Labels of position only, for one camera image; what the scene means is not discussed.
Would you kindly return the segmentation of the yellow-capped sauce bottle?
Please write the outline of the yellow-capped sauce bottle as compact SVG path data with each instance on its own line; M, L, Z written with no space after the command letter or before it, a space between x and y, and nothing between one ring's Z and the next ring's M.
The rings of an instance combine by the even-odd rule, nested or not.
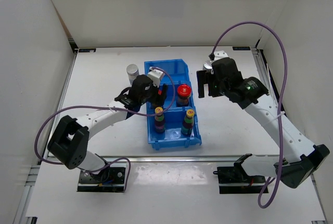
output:
M165 131L165 119L162 107L155 108L155 131L158 133L163 133Z

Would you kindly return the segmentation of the green-labelled sauce bottle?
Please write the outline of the green-labelled sauce bottle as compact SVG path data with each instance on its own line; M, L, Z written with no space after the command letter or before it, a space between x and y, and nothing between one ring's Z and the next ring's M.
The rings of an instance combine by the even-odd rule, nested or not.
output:
M181 132L183 135L191 135L194 126L194 116L195 111L193 109L188 109L186 111L181 128Z

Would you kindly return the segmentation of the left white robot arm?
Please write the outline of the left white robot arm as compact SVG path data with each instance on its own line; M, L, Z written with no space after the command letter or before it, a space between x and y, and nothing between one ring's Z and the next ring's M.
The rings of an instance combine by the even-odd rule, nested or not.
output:
M168 86L159 87L165 73L157 69L147 75L139 75L131 87L124 89L114 101L105 108L84 116L62 117L48 143L47 149L68 169L79 168L91 172L97 182L104 182L109 177L106 162L87 148L89 140L105 128L117 122L127 120L146 102L162 106L166 99Z

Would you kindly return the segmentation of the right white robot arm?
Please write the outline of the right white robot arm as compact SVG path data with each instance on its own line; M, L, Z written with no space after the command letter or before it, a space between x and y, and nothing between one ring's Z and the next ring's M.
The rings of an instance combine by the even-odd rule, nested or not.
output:
M256 77L243 78L234 59L212 61L209 69L197 71L198 96L225 96L251 115L279 146L279 158L245 154L235 163L232 173L239 182L254 176L275 177L297 188L313 174L330 154L324 145L303 136L278 109L265 85Z

